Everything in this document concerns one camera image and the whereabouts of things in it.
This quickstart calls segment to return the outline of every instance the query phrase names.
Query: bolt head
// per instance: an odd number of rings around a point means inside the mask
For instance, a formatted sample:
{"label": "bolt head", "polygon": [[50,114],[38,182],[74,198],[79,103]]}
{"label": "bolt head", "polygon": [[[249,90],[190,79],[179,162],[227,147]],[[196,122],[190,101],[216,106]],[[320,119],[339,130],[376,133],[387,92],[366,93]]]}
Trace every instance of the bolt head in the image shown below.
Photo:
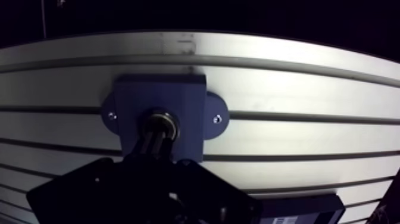
{"label": "bolt head", "polygon": [[117,115],[114,112],[109,112],[108,113],[108,118],[110,120],[116,120],[117,119]]}
{"label": "bolt head", "polygon": [[217,115],[212,119],[212,122],[213,122],[214,124],[219,124],[219,123],[221,123],[221,122],[222,122],[222,117],[221,117],[221,115],[217,114]]}

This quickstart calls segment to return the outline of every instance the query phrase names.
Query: blue mounting bracket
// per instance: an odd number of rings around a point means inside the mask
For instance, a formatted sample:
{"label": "blue mounting bracket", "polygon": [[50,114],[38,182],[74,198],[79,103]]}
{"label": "blue mounting bracket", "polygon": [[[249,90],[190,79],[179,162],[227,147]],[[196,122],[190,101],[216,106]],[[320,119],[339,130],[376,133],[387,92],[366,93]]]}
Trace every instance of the blue mounting bracket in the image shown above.
{"label": "blue mounting bracket", "polygon": [[140,137],[143,114],[162,110],[179,124],[173,160],[202,161],[203,141],[223,133],[229,123],[226,103],[207,92],[204,75],[128,74],[118,78],[103,102],[101,116],[106,127],[120,137],[128,155]]}

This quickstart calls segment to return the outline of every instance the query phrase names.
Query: black mechanical part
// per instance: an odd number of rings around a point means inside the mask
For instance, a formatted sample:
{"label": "black mechanical part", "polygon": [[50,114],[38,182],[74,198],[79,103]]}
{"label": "black mechanical part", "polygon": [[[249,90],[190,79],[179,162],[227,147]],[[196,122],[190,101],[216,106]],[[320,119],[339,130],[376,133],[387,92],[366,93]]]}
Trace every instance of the black mechanical part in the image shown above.
{"label": "black mechanical part", "polygon": [[143,119],[142,137],[121,163],[102,158],[27,193],[41,224],[258,223],[261,203],[192,160],[174,164],[173,116]]}

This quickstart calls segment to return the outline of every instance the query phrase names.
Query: horizontal groove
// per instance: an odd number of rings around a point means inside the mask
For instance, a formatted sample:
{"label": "horizontal groove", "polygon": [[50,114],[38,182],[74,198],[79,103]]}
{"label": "horizontal groove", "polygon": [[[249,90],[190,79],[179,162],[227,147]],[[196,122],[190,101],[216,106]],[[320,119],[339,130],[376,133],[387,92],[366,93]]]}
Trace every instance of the horizontal groove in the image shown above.
{"label": "horizontal groove", "polygon": [[[0,138],[0,143],[18,145],[23,147],[38,148],[42,150],[63,151],[68,153],[81,153],[92,155],[105,155],[121,157],[120,150],[106,150],[100,148],[76,147],[55,145],[39,142],[21,141],[15,139]],[[280,162],[280,161],[316,161],[316,160],[346,160],[357,158],[373,158],[400,155],[400,151],[384,151],[374,153],[349,153],[349,154],[325,154],[325,155],[209,155],[203,156],[204,161],[239,161],[239,162]]]}
{"label": "horizontal groove", "polygon": [[42,107],[42,106],[0,106],[0,112],[54,113],[54,114],[100,114],[99,107]]}
{"label": "horizontal groove", "polygon": [[283,161],[321,161],[349,160],[357,158],[375,158],[400,155],[400,151],[385,151],[375,153],[349,153],[325,155],[204,155],[204,161],[229,162],[283,162]]}
{"label": "horizontal groove", "polygon": [[[7,167],[5,167],[5,169],[17,170],[19,168],[7,166]],[[35,171],[27,170],[27,169],[19,169],[19,172],[34,175],[34,174],[32,174],[32,172],[35,172]],[[357,186],[357,185],[363,185],[363,184],[369,184],[369,183],[391,181],[394,178],[395,178],[394,176],[388,176],[388,177],[384,177],[384,178],[375,178],[375,179],[354,181],[354,182],[347,182],[347,183],[333,183],[333,184],[328,184],[328,185],[300,186],[300,187],[292,187],[292,188],[243,189],[242,191],[247,194],[268,194],[268,193],[283,193],[283,192],[296,192],[296,191],[315,191],[315,190],[322,190],[322,189],[344,188],[344,187],[348,187],[348,186]],[[27,192],[27,191],[23,191],[18,188],[3,185],[1,183],[0,183],[0,187],[10,189],[12,191],[17,191],[17,192],[20,192],[23,194],[25,194]]]}
{"label": "horizontal groove", "polygon": [[2,183],[0,183],[0,188],[9,189],[10,191],[15,191],[15,192],[18,192],[18,193],[21,193],[21,194],[26,194],[26,193],[28,193],[27,191],[24,191],[24,190],[22,190],[22,189],[15,188],[15,187],[13,187],[13,186],[4,185],[4,184],[2,184]]}
{"label": "horizontal groove", "polygon": [[3,213],[3,212],[1,212],[1,211],[0,211],[0,214],[3,215],[3,216],[9,217],[10,219],[14,219],[14,220],[16,220],[16,221],[19,221],[19,222],[23,222],[23,223],[26,223],[26,224],[32,224],[32,223],[30,223],[30,222],[26,222],[25,220],[16,218],[16,217],[14,217],[14,216],[10,216],[9,214],[5,214],[5,213]]}
{"label": "horizontal groove", "polygon": [[374,200],[369,200],[369,201],[362,201],[362,202],[354,203],[354,204],[348,204],[348,205],[346,205],[345,207],[346,207],[346,208],[351,208],[351,207],[356,207],[356,206],[363,206],[363,205],[366,205],[366,204],[371,204],[371,203],[379,202],[381,199],[382,199],[382,198],[374,199]]}
{"label": "horizontal groove", "polygon": [[393,180],[394,176],[388,176],[385,178],[375,178],[363,181],[353,181],[347,183],[333,183],[327,185],[315,185],[315,186],[299,186],[293,188],[269,188],[269,189],[243,189],[247,194],[269,194],[269,193],[283,193],[283,192],[296,192],[296,191],[317,191],[322,189],[335,189],[335,188],[344,188],[348,186],[357,186],[369,183],[377,183],[383,181]]}
{"label": "horizontal groove", "polygon": [[346,124],[365,124],[365,125],[400,125],[400,119],[388,119],[379,117],[355,117],[355,116],[337,116],[337,115],[321,115],[321,114],[295,114],[295,113],[247,112],[247,111],[230,111],[229,116],[233,120],[346,123]]}
{"label": "horizontal groove", "polygon": [[55,145],[55,144],[29,142],[29,141],[15,140],[15,139],[7,139],[7,138],[0,138],[0,143],[10,144],[10,145],[19,145],[19,146],[30,147],[30,148],[39,148],[42,150],[63,151],[63,152],[69,152],[69,153],[122,156],[122,151],[120,151],[120,150],[106,150],[106,149],[99,149],[99,148],[87,148],[87,147],[77,147],[77,146],[68,146],[68,145]]}
{"label": "horizontal groove", "polygon": [[363,219],[353,220],[353,221],[350,221],[350,222],[342,222],[342,223],[339,223],[339,224],[353,224],[353,223],[357,223],[357,222],[367,221],[368,218],[369,218],[369,217],[363,218]]}
{"label": "horizontal groove", "polygon": [[2,163],[0,163],[0,168],[16,171],[16,172],[20,172],[20,173],[26,173],[29,175],[40,176],[43,178],[56,178],[58,176],[58,175],[51,174],[51,173],[38,172],[38,171],[24,169],[24,168],[15,167],[15,166],[10,166],[10,165],[6,165],[6,164],[2,164]]}
{"label": "horizontal groove", "polygon": [[[0,112],[16,113],[55,113],[55,114],[100,114],[100,107],[64,107],[64,106],[0,106]],[[400,125],[400,119],[380,117],[355,117],[322,114],[295,114],[275,112],[230,111],[232,120],[265,120],[279,122],[319,122],[346,123],[364,125]]]}
{"label": "horizontal groove", "polygon": [[105,66],[122,64],[165,64],[267,69],[316,74],[319,76],[337,77],[341,79],[358,80],[362,82],[400,87],[400,80],[367,73],[360,73],[357,71],[287,61],[207,55],[113,55],[65,58],[3,65],[0,66],[0,73],[37,69],[53,69],[60,67]]}
{"label": "horizontal groove", "polygon": [[0,203],[8,204],[9,206],[13,206],[13,207],[16,207],[18,209],[22,209],[24,211],[33,212],[32,209],[28,209],[28,208],[25,208],[25,207],[22,207],[22,206],[19,206],[19,205],[16,205],[16,204],[13,204],[13,203],[10,203],[8,201],[1,200],[1,199],[0,199]]}

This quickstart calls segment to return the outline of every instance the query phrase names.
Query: slatwall panel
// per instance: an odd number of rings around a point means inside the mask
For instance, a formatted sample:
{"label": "slatwall panel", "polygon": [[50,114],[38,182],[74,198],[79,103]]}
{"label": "slatwall panel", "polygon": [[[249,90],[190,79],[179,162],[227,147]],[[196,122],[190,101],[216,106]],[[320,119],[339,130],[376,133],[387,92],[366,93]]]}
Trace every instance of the slatwall panel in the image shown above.
{"label": "slatwall panel", "polygon": [[125,33],[0,51],[0,217],[37,223],[27,191],[121,160],[99,106],[127,73],[202,73],[231,121],[202,165],[257,198],[335,192],[365,223],[399,169],[400,66],[324,46],[211,33]]}

